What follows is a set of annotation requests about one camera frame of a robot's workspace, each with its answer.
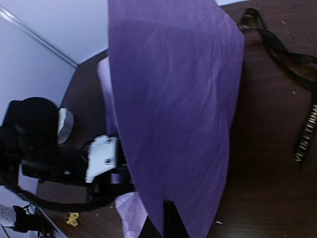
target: white object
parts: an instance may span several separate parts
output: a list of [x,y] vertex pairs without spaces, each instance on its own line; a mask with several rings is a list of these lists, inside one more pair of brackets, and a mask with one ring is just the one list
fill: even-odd
[[138,238],[148,216],[137,192],[115,199],[115,207],[122,218],[124,238]]
[[248,1],[248,0],[215,0],[219,6],[225,6],[229,4],[234,4],[237,2]]
[[58,144],[64,143],[68,138],[74,126],[74,116],[67,108],[61,108],[58,111]]
[[107,0],[1,0],[0,4],[78,63],[108,48]]
[[107,135],[95,138],[88,151],[86,183],[92,183],[96,176],[116,168],[116,150],[117,138]]
[[4,227],[14,227],[15,221],[14,208],[0,204],[0,224]]

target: yellow crumb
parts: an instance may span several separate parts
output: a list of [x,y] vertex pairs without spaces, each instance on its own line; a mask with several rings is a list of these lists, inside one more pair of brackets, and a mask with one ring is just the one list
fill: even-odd
[[69,214],[70,216],[66,223],[76,227],[78,225],[77,219],[79,218],[79,214],[78,213],[69,213]]

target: purple paper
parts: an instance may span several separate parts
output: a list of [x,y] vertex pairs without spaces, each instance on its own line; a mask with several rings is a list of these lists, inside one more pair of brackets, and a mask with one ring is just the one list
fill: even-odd
[[113,102],[132,180],[163,232],[206,237],[225,185],[244,38],[213,0],[109,0]]

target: purple fabric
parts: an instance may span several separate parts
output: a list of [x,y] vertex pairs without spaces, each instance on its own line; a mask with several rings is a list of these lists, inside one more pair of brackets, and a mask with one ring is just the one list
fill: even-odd
[[224,189],[244,37],[213,0],[109,0],[116,120],[132,180],[163,232],[163,201],[206,237]]

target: wooden table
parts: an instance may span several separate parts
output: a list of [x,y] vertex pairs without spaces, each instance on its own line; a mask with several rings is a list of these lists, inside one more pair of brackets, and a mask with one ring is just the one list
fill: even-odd
[[[247,7],[258,9],[269,28],[291,50],[317,55],[315,0],[251,0],[225,6],[236,21]],[[106,132],[104,101],[96,65],[101,54],[82,64],[62,105],[76,115],[69,146]],[[301,72],[316,77],[307,68]],[[292,146],[305,118],[310,94],[271,61],[257,33],[246,37],[241,90],[231,133],[228,180],[209,238],[317,237],[317,142],[299,170]],[[85,190],[59,184],[38,186],[40,197],[84,201]],[[63,214],[47,211],[70,238],[122,238],[114,205],[82,213],[80,225],[68,226]]]

